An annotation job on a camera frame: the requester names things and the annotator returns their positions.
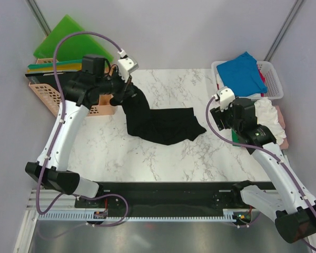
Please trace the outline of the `black t shirt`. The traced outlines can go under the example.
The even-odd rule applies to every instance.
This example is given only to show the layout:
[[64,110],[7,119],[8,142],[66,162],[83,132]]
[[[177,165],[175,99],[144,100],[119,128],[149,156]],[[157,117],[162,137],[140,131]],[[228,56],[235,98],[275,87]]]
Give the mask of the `black t shirt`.
[[134,94],[123,99],[127,133],[133,137],[163,145],[194,141],[206,129],[193,108],[151,109],[144,93],[135,85]]

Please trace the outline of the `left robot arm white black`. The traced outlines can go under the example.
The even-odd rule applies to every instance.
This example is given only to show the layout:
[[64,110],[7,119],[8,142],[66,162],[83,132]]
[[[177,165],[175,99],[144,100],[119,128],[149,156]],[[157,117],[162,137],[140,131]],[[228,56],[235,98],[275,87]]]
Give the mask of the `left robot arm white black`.
[[98,183],[68,170],[70,152],[83,120],[98,104],[100,95],[113,95],[121,102],[133,94],[131,73],[137,68],[138,63],[129,56],[115,65],[99,55],[84,56],[82,69],[61,86],[64,100],[51,135],[36,162],[27,163],[26,173],[46,189],[86,196],[93,207],[103,205],[105,194],[98,190]]

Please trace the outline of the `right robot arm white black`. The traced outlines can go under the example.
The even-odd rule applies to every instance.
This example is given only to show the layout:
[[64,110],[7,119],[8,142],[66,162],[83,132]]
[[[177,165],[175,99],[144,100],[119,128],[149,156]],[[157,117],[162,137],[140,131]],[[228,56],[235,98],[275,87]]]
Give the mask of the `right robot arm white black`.
[[206,105],[205,118],[212,132],[231,129],[238,136],[237,146],[244,147],[261,165],[279,194],[274,198],[249,181],[239,183],[231,193],[236,207],[246,204],[258,209],[274,222],[280,236],[288,243],[316,234],[316,197],[298,179],[283,157],[270,129],[258,123],[254,102],[231,96],[217,108]]

